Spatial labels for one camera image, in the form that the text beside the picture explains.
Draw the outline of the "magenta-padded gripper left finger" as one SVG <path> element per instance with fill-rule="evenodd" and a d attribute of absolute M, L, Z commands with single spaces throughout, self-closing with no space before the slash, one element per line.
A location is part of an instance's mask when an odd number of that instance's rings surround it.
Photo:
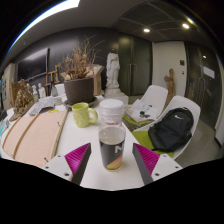
<path fill-rule="evenodd" d="M 43 169 L 79 185 L 82 181 L 90 155 L 91 144 L 87 143 L 66 155 L 56 155 Z"/>

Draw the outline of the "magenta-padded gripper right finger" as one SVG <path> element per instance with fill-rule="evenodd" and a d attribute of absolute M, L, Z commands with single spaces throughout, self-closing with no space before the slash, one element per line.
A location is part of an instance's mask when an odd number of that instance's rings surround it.
<path fill-rule="evenodd" d="M 137 143 L 133 144 L 132 153 L 145 185 L 182 169 L 168 154 L 159 155 Z"/>

